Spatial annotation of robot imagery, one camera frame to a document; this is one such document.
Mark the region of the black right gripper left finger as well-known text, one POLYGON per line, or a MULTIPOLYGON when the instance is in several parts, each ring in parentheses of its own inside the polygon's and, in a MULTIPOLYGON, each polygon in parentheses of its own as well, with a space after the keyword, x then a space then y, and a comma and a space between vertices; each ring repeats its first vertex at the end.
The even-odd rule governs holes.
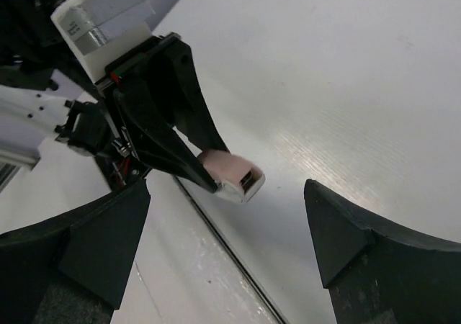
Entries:
POLYGON ((1 322, 110 323, 122 303, 150 201, 141 179, 1 234, 1 322))

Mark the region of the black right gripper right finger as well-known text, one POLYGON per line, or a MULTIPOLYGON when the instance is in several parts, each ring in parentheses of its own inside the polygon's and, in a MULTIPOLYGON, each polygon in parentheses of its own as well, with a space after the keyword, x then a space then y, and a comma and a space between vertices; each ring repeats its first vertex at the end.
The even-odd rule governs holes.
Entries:
POLYGON ((337 323, 459 323, 460 244, 399 225, 308 179, 305 207, 337 323))

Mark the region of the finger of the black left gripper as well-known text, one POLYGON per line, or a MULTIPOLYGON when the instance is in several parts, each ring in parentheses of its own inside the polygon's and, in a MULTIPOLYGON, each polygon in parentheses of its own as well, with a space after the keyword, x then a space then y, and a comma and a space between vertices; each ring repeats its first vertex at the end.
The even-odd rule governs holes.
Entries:
POLYGON ((143 50, 149 56, 143 78, 167 124, 200 150, 228 152, 202 95, 191 47, 177 37, 151 37, 143 50))
POLYGON ((113 97, 141 163, 187 179, 210 193, 218 190, 217 182, 161 116, 146 81, 135 78, 122 82, 113 97))

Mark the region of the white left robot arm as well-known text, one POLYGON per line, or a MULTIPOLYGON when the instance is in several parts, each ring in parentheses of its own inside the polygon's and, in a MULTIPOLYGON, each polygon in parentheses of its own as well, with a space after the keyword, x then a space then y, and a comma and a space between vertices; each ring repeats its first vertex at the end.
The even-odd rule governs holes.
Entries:
POLYGON ((231 181, 190 47, 156 37, 148 0, 1 0, 1 112, 89 156, 209 192, 231 181))

